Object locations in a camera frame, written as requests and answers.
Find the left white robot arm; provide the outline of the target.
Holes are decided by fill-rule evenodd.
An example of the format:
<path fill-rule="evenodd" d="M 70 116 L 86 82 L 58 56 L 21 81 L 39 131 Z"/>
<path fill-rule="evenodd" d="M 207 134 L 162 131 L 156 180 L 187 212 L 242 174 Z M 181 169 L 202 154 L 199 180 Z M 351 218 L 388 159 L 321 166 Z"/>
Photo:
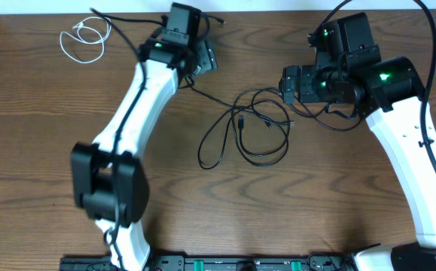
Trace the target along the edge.
<path fill-rule="evenodd" d="M 184 78 L 216 69 L 207 39 L 209 16 L 172 3 L 145 43 L 132 46 L 137 63 L 130 88 L 108 125 L 90 144 L 77 143 L 70 161 L 75 205 L 102 231 L 117 270 L 143 270 L 151 254 L 142 216 L 150 187 L 142 160 L 160 113 Z"/>

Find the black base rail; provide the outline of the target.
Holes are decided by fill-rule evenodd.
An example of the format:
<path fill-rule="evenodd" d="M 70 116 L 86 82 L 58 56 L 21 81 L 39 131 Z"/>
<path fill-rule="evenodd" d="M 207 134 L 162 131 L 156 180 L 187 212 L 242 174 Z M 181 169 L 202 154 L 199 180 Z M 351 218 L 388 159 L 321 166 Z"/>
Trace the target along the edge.
<path fill-rule="evenodd" d="M 158 255 L 151 257 L 144 271 L 333 271 L 353 270 L 344 257 L 311 254 L 305 257 L 184 257 Z"/>

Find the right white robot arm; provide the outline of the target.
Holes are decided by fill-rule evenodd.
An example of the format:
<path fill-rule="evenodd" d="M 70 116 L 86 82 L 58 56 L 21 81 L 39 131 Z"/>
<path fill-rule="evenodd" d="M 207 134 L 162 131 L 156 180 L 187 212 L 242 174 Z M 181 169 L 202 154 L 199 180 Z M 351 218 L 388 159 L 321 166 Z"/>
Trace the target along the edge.
<path fill-rule="evenodd" d="M 365 13 L 325 19 L 308 36 L 314 65 L 290 65 L 285 103 L 350 104 L 383 146 L 406 196 L 416 241 L 348 254 L 344 270 L 436 270 L 436 131 L 425 87 L 403 56 L 382 59 Z"/>

